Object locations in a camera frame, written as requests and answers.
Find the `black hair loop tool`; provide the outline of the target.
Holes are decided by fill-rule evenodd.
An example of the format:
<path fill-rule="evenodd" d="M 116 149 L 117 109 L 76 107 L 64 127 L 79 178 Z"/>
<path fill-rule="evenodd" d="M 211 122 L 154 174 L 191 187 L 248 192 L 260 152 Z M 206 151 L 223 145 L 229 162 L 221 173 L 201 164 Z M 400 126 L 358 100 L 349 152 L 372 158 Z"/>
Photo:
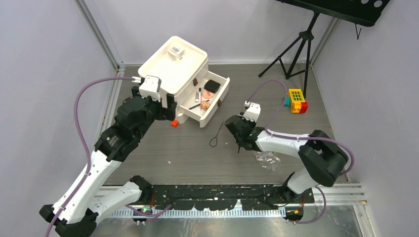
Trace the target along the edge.
<path fill-rule="evenodd" d="M 209 141 L 209 145 L 210 145 L 210 147 L 214 148 L 214 147 L 216 147 L 216 146 L 217 146 L 217 144 L 218 144 L 218 135 L 219 135 L 219 133 L 220 133 L 221 129 L 223 128 L 223 126 L 224 126 L 224 122 L 222 122 L 222 123 L 220 124 L 220 126 L 219 126 L 219 128 L 218 128 L 218 130 L 217 130 L 216 135 L 215 135 L 213 138 L 211 138 L 211 140 Z"/>

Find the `pink powder puff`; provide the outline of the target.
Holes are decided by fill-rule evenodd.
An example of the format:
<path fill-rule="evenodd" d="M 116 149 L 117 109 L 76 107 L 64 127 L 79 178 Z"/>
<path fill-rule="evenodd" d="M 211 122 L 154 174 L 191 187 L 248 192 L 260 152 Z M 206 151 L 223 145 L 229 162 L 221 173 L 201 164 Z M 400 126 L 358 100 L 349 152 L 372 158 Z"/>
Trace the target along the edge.
<path fill-rule="evenodd" d="M 209 100 L 209 99 L 212 99 L 214 97 L 214 93 L 204 89 L 202 91 L 202 97 L 203 97 L 204 100 Z"/>

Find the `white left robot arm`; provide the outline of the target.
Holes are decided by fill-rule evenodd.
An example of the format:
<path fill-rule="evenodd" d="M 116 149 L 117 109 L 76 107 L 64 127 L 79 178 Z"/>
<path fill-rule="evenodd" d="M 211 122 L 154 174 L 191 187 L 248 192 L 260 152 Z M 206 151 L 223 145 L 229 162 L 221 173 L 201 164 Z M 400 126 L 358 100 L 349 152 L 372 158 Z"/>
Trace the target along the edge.
<path fill-rule="evenodd" d="M 61 237 L 89 237 L 97 225 L 123 206 L 147 204 L 153 195 L 152 185 L 135 175 L 122 187 L 101 198 L 95 195 L 108 177 L 134 151 L 156 120 L 175 119 L 177 102 L 166 95 L 162 104 L 159 93 L 132 88 L 132 96 L 118 107 L 115 123 L 100 135 L 86 167 L 68 191 L 55 204 L 44 205 L 40 215 Z"/>

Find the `white drawer organizer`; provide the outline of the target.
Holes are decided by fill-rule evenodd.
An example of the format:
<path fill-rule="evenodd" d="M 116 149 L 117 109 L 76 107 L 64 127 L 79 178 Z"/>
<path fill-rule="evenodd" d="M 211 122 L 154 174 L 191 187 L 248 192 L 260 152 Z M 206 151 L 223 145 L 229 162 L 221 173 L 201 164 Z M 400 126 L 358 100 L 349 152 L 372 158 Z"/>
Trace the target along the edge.
<path fill-rule="evenodd" d="M 185 49 L 180 62 L 174 62 L 169 58 L 167 50 L 172 46 L 181 46 Z M 201 128 L 208 124 L 221 106 L 230 84 L 230 78 L 209 71 L 208 54 L 204 50 L 178 36 L 170 37 L 137 72 L 143 78 L 150 75 L 161 79 L 159 93 L 164 105 L 167 105 L 166 94 L 174 95 L 177 102 L 176 121 L 184 123 L 191 118 L 198 121 Z M 209 100 L 210 108 L 207 111 L 200 107 L 189 110 L 190 107 L 200 103 L 195 102 L 196 92 L 200 87 L 204 90 L 205 83 L 210 79 L 221 84 L 219 91 Z"/>

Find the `white barcode box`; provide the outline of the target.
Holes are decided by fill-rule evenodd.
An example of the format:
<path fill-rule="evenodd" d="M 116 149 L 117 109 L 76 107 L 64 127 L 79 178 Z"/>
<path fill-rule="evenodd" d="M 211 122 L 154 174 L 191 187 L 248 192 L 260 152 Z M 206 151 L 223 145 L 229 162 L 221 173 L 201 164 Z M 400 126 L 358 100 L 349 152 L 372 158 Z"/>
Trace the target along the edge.
<path fill-rule="evenodd" d="M 174 62 L 180 62 L 185 54 L 185 49 L 181 46 L 172 46 L 168 50 L 169 58 Z"/>

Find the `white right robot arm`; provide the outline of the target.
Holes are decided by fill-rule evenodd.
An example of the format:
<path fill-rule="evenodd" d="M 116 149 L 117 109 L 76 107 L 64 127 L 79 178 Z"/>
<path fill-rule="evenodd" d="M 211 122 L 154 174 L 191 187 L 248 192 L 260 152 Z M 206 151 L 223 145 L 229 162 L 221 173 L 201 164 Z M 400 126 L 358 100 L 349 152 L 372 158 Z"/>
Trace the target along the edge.
<path fill-rule="evenodd" d="M 333 186 L 349 161 L 343 146 L 321 130 L 301 135 L 274 133 L 238 115 L 228 118 L 225 126 L 239 148 L 281 153 L 301 160 L 304 168 L 290 174 L 279 189 L 279 197 L 285 202 L 296 202 L 303 192 L 317 185 Z"/>

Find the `beige makeup sponge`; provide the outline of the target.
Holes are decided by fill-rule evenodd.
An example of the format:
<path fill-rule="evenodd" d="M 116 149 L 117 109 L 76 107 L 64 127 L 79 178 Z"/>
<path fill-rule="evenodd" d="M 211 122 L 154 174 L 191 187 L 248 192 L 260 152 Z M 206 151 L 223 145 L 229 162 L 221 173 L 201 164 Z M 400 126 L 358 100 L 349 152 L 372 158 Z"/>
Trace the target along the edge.
<path fill-rule="evenodd" d="M 200 108 L 205 111 L 207 111 L 210 108 L 210 106 L 211 104 L 208 101 L 202 101 L 200 103 Z"/>

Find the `black compact case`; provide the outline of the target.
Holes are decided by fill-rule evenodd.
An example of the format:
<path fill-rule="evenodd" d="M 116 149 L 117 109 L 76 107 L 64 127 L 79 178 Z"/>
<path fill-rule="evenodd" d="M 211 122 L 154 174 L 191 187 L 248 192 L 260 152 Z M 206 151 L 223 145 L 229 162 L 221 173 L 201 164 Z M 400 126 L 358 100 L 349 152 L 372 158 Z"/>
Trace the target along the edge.
<path fill-rule="evenodd" d="M 217 93 L 221 87 L 221 84 L 214 81 L 214 80 L 208 80 L 204 85 L 204 90 L 210 92 L 210 93 Z"/>

